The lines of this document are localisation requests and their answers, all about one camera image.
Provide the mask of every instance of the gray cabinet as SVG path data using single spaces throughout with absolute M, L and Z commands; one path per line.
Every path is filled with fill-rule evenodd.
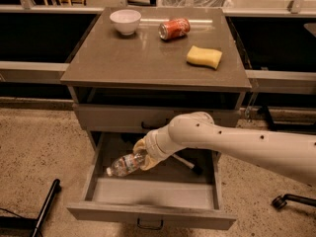
M 132 149 L 123 134 L 144 135 L 174 116 L 205 111 L 215 122 L 235 126 L 251 88 L 220 9 L 135 8 L 142 14 L 136 33 L 120 36 L 106 8 L 61 78 L 75 102 L 81 127 L 96 150 L 82 201 L 69 204 L 78 219 L 228 229 L 235 217 L 223 211 L 218 153 L 184 150 L 203 167 L 197 176 L 174 158 L 125 178 L 105 168 Z M 188 18 L 187 37 L 162 41 L 160 23 Z M 186 62 L 192 45 L 223 52 L 217 70 Z

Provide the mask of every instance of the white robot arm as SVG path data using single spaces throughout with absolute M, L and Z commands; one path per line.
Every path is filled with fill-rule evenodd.
M 150 169 L 184 148 L 211 149 L 316 186 L 316 136 L 228 128 L 203 112 L 179 115 L 143 138 Z

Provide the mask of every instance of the open drawer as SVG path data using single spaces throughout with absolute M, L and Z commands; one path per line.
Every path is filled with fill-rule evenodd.
M 120 133 L 103 133 L 96 150 L 82 201 L 68 204 L 79 220 L 227 230 L 235 216 L 222 210 L 218 155 L 209 150 L 183 150 L 179 156 L 199 164 L 197 175 L 173 157 L 149 171 L 137 170 L 124 178 L 108 177 L 105 170 L 133 144 Z

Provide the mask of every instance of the concrete floor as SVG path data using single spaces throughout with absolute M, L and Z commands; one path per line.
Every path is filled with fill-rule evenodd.
M 262 120 L 241 119 L 238 126 L 266 128 Z M 61 181 L 62 191 L 41 230 L 44 237 L 316 236 L 315 208 L 294 202 L 282 211 L 271 206 L 275 197 L 286 193 L 316 198 L 316 188 L 225 155 L 219 162 L 224 211 L 238 218 L 228 231 L 169 227 L 150 231 L 121 223 L 78 221 L 66 205 L 80 200 L 93 156 L 71 102 L 0 98 L 0 207 L 35 218 L 53 180 Z M 0 236 L 16 235 L 0 230 Z

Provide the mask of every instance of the soda can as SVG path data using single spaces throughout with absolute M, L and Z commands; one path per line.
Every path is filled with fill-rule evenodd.
M 190 28 L 190 23 L 187 19 L 175 19 L 161 23 L 158 33 L 162 40 L 170 40 L 186 35 L 190 31 Z

